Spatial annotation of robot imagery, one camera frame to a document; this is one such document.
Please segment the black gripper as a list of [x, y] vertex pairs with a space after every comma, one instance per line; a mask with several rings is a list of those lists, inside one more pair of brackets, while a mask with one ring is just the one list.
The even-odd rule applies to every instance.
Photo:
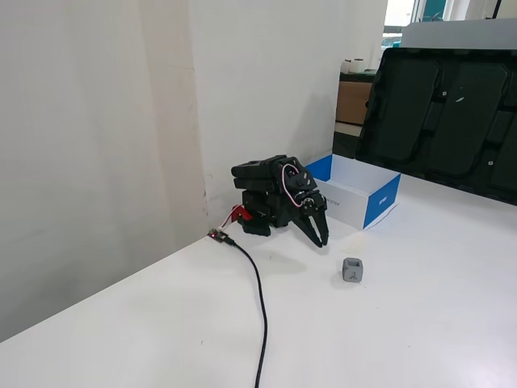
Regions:
[[292, 222], [317, 247], [324, 247], [328, 243], [329, 229], [326, 220], [326, 198], [319, 189], [291, 190]]

